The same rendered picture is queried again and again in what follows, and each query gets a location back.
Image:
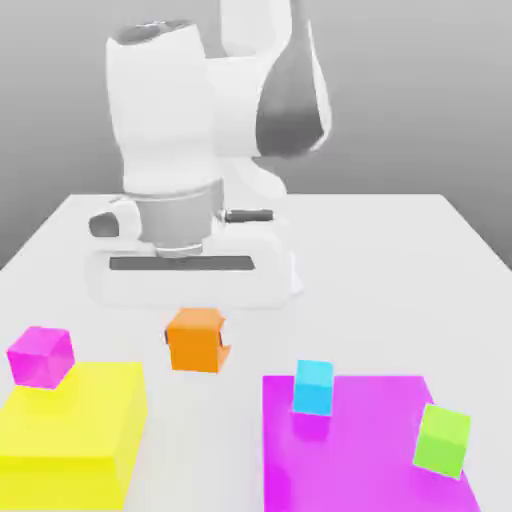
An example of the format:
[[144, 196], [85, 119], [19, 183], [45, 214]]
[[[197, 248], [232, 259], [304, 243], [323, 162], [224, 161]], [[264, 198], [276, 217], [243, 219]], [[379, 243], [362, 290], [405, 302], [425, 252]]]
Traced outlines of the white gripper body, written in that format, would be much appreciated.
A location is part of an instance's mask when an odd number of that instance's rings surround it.
[[138, 240], [106, 239], [85, 259], [100, 304], [141, 309], [274, 308], [297, 292], [293, 251], [269, 227], [223, 227], [192, 251], [165, 254]]

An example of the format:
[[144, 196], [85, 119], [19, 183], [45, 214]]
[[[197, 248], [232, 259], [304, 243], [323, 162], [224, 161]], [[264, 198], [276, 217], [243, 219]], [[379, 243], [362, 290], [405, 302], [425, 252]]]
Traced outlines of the small orange cube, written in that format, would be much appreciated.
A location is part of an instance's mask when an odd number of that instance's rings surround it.
[[182, 308], [165, 329], [173, 370], [218, 373], [231, 351], [216, 308]]

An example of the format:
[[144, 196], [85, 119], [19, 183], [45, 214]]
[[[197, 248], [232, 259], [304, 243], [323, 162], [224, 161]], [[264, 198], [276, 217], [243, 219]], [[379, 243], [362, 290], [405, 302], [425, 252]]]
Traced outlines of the small cyan cube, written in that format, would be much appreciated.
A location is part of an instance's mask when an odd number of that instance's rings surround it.
[[330, 362], [299, 360], [294, 379], [293, 411], [330, 416], [333, 386], [334, 369]]

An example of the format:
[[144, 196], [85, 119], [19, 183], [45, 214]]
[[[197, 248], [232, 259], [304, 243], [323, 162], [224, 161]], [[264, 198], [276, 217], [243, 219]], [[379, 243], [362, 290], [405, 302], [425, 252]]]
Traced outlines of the small magenta cube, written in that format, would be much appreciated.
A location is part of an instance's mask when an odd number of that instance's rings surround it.
[[14, 383], [56, 389], [75, 364], [70, 333], [65, 329], [29, 327], [7, 349]]

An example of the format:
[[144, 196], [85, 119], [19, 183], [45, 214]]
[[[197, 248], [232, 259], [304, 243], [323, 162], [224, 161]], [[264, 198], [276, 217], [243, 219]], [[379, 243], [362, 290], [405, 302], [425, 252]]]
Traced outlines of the small green cube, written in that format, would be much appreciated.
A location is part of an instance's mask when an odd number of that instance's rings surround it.
[[468, 415], [426, 404], [419, 426], [413, 464], [449, 477], [461, 478], [469, 442]]

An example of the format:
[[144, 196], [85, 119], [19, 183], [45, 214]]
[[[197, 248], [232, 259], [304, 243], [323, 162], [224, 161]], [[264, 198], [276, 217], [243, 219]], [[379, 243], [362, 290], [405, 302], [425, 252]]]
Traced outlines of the large magenta box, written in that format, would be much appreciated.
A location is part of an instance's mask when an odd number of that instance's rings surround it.
[[293, 413], [293, 391], [262, 380], [264, 512], [480, 512], [466, 477], [413, 464], [423, 377], [338, 376], [329, 417]]

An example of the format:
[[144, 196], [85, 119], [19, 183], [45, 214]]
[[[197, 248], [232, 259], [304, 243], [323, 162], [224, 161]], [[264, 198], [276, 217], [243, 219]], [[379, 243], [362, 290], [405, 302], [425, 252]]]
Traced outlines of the large yellow box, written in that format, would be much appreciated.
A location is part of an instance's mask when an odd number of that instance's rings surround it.
[[0, 511], [123, 508], [148, 405], [139, 362], [81, 362], [0, 408]]

